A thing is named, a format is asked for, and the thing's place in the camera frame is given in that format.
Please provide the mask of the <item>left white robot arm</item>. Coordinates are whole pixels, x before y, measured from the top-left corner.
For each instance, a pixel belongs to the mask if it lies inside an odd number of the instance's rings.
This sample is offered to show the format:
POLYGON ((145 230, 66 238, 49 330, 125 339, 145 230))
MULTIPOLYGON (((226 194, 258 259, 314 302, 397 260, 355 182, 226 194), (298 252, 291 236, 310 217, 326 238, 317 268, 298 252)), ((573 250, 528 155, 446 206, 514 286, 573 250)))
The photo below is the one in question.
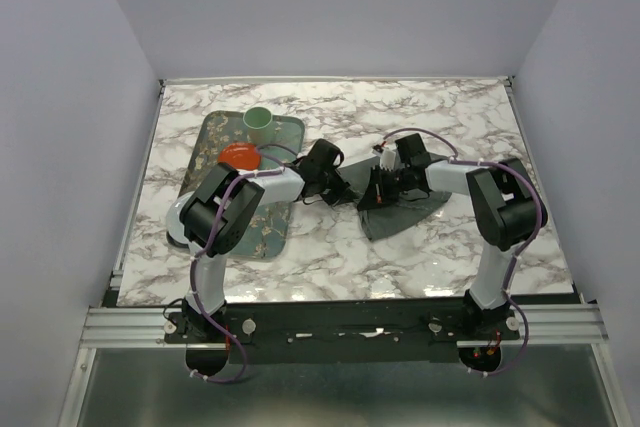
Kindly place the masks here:
POLYGON ((225 306, 226 262, 258 208, 315 196, 329 205, 341 202, 349 193, 338 172, 343 161, 336 145, 320 139, 302 157, 278 161, 268 170, 237 170, 220 162, 174 210, 191 255, 184 312, 187 329, 197 340, 229 334, 218 314, 225 306))

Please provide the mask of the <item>grey cloth napkin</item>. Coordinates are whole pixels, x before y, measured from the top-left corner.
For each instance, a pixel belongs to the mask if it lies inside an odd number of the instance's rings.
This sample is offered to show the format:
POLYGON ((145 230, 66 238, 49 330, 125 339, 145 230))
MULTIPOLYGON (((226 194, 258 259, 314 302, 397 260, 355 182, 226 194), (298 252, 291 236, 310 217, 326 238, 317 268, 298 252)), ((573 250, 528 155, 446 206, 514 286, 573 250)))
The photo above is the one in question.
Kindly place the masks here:
POLYGON ((399 234, 434 215, 451 198, 451 193, 425 193, 415 189, 401 192, 396 200, 382 207, 362 210, 359 203, 365 197, 371 170, 379 166, 377 156, 341 167, 339 173, 350 184, 351 202, 356 208, 365 237, 371 241, 387 239, 399 234))

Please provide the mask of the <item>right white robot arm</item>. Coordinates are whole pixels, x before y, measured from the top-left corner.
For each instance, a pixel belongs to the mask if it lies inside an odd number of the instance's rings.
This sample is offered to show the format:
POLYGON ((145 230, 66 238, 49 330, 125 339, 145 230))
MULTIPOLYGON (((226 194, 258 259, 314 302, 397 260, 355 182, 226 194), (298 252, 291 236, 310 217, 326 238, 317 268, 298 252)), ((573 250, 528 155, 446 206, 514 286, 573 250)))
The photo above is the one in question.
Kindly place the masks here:
POLYGON ((423 129, 404 132, 393 151, 386 147, 386 140, 374 146, 379 164, 370 170, 357 211, 364 214, 395 206, 403 193, 414 190, 470 199, 483 250, 459 318, 467 336, 483 338, 508 316, 519 257, 546 225, 546 207, 519 159, 464 161, 454 146, 449 147, 451 156, 436 159, 426 150, 423 129))

